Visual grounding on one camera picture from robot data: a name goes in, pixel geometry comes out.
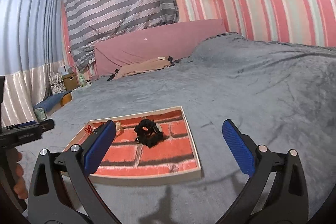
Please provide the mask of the left hand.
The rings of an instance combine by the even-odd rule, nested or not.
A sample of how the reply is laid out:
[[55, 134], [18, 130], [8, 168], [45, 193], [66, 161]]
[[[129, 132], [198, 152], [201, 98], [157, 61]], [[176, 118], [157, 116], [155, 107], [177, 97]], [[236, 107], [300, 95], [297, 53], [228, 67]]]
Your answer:
[[24, 170], [22, 166], [19, 164], [19, 162], [22, 160], [22, 154], [19, 151], [17, 151], [17, 149], [15, 150], [15, 152], [17, 153], [16, 156], [17, 164], [15, 167], [15, 173], [18, 176], [18, 179], [14, 186], [14, 192], [17, 194], [20, 200], [26, 200], [28, 198], [28, 190], [26, 188], [26, 183], [23, 178]]

